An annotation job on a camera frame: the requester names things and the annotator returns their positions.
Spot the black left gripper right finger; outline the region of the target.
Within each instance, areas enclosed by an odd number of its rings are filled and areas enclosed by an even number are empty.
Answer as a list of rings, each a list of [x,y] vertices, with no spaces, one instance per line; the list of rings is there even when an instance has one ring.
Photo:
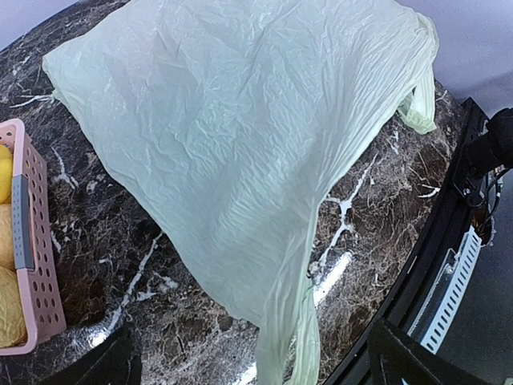
[[[372,326],[367,348],[375,384],[487,384],[432,354],[384,318]]]

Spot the light green plastic bag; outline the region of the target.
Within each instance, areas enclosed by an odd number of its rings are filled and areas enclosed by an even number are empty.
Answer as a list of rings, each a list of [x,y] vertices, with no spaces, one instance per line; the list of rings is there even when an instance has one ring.
[[[395,1],[131,1],[42,68],[204,291],[258,327],[257,379],[314,384],[321,202],[399,113],[434,129],[433,22]]]

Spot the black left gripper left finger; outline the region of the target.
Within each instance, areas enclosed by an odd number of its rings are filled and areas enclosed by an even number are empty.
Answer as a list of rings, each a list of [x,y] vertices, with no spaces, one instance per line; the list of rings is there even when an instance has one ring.
[[[44,379],[42,384],[140,385],[141,375],[140,353],[132,332],[123,326],[81,359]]]

